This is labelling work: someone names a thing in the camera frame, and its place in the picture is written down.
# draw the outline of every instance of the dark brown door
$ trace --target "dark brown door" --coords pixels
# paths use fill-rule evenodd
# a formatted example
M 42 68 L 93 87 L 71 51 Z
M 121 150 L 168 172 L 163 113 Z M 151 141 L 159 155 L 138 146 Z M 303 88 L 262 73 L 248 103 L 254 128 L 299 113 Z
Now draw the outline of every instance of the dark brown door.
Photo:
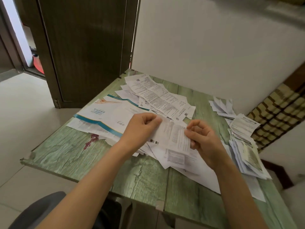
M 32 10 L 36 4 L 29 25 L 52 98 L 59 107 L 83 107 L 128 68 L 132 36 L 129 33 L 128 39 L 127 35 L 124 38 L 124 26 L 127 20 L 126 32 L 133 31 L 138 0 L 130 2 L 23 1 L 24 7 Z M 125 19 L 129 9 L 132 13 Z M 122 58 L 123 40 L 127 54 Z

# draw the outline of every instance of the tiled floor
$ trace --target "tiled floor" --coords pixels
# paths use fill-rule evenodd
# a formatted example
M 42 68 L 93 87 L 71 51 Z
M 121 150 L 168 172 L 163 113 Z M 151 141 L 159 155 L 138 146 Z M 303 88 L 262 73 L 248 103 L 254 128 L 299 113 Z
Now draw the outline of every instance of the tiled floor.
M 31 203 L 75 183 L 20 164 L 19 159 L 63 125 L 78 109 L 54 108 L 45 80 L 22 73 L 0 82 L 0 229 Z M 204 228 L 177 220 L 176 228 Z M 131 228 L 169 229 L 161 214 L 137 205 Z

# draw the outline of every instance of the wooden table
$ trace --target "wooden table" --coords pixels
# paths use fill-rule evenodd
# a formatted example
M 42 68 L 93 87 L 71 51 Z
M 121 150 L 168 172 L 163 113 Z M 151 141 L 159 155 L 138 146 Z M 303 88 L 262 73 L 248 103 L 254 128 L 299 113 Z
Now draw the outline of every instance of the wooden table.
M 124 77 L 134 74 L 141 73 L 128 69 L 121 75 L 122 79 L 117 78 L 87 105 L 107 94 L 117 96 L 114 91 L 121 90 L 120 85 L 125 84 Z M 209 100 L 213 100 L 213 96 L 155 77 L 152 79 L 164 84 L 170 92 L 186 96 L 188 102 L 196 106 L 193 118 L 207 121 L 228 144 L 228 125 L 223 117 L 212 111 L 208 103 Z M 35 148 L 29 158 L 22 159 L 21 163 L 78 182 L 111 147 L 104 140 L 97 140 L 85 148 L 90 140 L 90 134 L 63 125 Z M 258 180 L 265 194 L 266 203 L 256 199 L 254 201 L 269 228 L 296 228 L 273 182 Z M 165 214 L 205 226 L 229 226 L 219 194 L 172 168 L 163 169 L 157 160 L 149 156 L 139 155 L 126 161 L 117 174 L 110 192 L 153 207 L 158 205 L 157 208 L 164 203 Z

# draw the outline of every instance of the barcode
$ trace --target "barcode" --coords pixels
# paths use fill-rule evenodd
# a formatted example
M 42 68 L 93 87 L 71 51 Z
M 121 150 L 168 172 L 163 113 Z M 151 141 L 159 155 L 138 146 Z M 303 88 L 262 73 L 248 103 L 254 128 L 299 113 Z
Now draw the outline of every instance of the barcode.
M 150 142 L 153 142 L 153 143 L 155 143 L 155 144 L 159 144 L 159 142 L 157 142 L 157 141 L 154 141 L 153 139 L 150 139 Z

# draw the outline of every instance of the right hand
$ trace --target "right hand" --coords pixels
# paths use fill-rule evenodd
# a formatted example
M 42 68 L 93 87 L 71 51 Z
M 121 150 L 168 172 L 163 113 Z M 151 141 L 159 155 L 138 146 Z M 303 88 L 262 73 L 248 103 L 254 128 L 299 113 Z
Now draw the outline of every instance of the right hand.
M 231 162 L 222 142 L 204 121 L 191 120 L 184 134 L 191 139 L 191 149 L 198 150 L 206 164 L 215 171 L 224 162 Z

